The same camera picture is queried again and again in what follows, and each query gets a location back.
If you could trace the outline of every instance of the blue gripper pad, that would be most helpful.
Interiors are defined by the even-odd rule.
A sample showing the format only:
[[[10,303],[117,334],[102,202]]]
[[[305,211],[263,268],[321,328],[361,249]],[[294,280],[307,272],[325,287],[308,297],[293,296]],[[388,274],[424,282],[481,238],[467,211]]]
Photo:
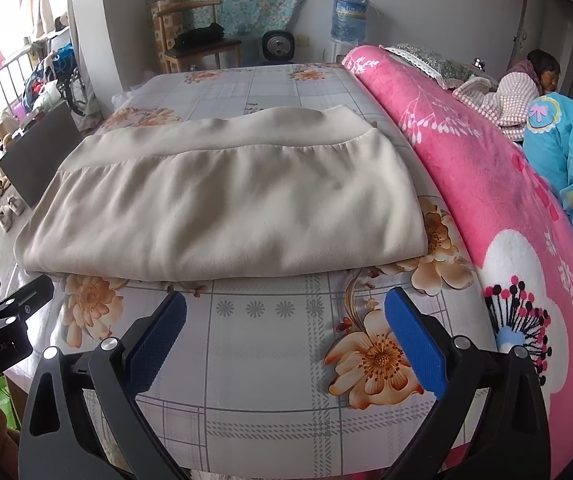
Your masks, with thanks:
[[[151,315],[151,319],[144,318],[143,321],[150,324],[138,339],[124,364],[127,377],[125,390],[132,397],[147,392],[151,388],[170,349],[184,327],[186,321],[184,296],[176,294],[172,299],[167,298]]]
[[[392,288],[385,298],[385,317],[420,384],[439,400],[447,389],[445,357],[422,324],[420,314],[407,301],[411,303]]]

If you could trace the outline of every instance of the speaker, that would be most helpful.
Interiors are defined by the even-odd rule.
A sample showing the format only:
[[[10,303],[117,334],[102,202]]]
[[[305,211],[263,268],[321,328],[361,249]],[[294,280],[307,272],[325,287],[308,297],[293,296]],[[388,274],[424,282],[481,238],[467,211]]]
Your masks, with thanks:
[[[295,56],[295,38],[285,30],[270,30],[262,36],[262,54],[267,61],[287,63]]]

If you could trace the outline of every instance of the plastic bottle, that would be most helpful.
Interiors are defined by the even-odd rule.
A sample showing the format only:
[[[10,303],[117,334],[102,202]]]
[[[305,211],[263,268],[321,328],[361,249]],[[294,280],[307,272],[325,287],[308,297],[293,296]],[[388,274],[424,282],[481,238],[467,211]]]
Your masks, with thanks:
[[[333,0],[331,39],[358,46],[367,33],[369,0]]]

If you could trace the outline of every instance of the black cloth on chair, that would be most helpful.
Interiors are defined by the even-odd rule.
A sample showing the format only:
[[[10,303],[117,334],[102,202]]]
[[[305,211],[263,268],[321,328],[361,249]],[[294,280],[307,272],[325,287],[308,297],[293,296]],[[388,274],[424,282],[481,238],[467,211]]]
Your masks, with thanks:
[[[174,49],[183,54],[186,50],[209,46],[223,37],[224,27],[214,22],[208,27],[194,28],[193,30],[182,32],[175,40]]]

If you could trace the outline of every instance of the screw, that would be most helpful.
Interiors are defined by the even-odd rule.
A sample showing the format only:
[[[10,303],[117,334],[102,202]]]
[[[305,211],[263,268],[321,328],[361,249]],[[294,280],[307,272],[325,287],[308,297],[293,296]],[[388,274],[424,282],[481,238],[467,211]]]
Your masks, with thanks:
[[[109,337],[100,343],[100,348],[107,351],[113,350],[116,346],[118,346],[118,340],[114,337]]]
[[[471,340],[463,335],[457,335],[453,338],[453,344],[460,350],[467,350],[471,348]]]
[[[45,359],[53,359],[57,355],[57,346],[49,346],[42,355]]]
[[[513,347],[513,353],[518,356],[520,359],[524,359],[526,357],[529,357],[529,352],[527,352],[527,349],[524,348],[524,346],[514,346]]]

